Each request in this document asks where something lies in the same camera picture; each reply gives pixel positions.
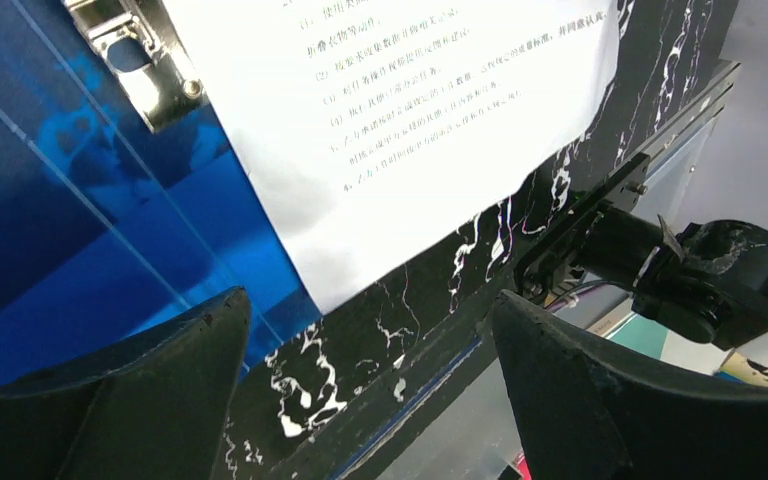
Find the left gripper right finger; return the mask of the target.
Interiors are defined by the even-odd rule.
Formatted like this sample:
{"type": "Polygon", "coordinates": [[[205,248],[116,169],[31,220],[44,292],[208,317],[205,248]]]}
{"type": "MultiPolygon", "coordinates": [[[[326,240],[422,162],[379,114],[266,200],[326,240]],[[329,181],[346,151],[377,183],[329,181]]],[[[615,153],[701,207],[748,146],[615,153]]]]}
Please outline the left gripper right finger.
{"type": "Polygon", "coordinates": [[[492,335],[536,479],[768,479],[768,388],[703,375],[504,290],[492,335]]]}

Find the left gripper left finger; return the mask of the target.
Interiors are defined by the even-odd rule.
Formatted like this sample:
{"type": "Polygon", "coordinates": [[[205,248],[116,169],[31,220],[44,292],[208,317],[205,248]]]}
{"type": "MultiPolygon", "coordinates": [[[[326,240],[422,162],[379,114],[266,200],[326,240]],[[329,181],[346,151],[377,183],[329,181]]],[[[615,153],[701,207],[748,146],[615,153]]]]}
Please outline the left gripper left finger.
{"type": "Polygon", "coordinates": [[[0,479],[208,479],[252,320],[240,287],[0,385],[0,479]]]}

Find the blue plastic folder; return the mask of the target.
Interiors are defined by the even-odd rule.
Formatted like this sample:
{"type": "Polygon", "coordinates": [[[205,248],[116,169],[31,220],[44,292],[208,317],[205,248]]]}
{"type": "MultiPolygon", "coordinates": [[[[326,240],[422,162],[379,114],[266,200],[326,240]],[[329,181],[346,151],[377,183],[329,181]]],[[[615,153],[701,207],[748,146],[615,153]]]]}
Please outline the blue plastic folder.
{"type": "Polygon", "coordinates": [[[211,107],[150,132],[58,1],[0,1],[0,383],[233,286],[253,367],[320,314],[211,107]]]}

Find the white paper sheet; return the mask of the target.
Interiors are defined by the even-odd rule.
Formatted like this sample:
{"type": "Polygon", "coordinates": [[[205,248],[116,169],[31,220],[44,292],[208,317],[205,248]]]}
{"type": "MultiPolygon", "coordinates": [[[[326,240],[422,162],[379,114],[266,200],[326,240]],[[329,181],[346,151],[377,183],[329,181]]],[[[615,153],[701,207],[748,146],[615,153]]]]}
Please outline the white paper sheet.
{"type": "Polygon", "coordinates": [[[613,1],[170,1],[312,301],[329,313],[582,136],[613,1]]]}

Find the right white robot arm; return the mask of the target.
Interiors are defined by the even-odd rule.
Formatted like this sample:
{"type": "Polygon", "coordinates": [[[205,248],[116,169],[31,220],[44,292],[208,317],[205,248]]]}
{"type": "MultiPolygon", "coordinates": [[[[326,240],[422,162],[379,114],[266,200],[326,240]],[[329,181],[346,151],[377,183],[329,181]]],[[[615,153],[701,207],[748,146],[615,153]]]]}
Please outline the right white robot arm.
{"type": "Polygon", "coordinates": [[[687,340],[736,349],[768,333],[768,230],[739,220],[675,234],[610,205],[547,230],[514,269],[518,293],[542,302],[574,269],[631,294],[634,312],[687,340]]]}

